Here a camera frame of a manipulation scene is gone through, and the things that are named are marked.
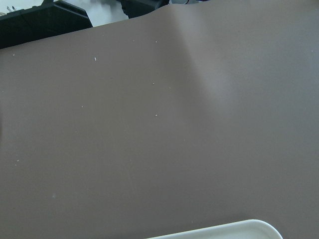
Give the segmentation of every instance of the brown surface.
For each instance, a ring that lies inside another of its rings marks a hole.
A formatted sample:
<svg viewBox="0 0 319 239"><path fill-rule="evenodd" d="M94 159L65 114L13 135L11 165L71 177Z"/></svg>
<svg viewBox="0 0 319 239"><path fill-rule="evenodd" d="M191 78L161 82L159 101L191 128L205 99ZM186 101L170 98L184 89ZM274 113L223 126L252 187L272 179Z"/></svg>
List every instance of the brown surface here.
<svg viewBox="0 0 319 239"><path fill-rule="evenodd" d="M0 238L316 238L318 39L317 0L214 0L0 50Z"/></svg>

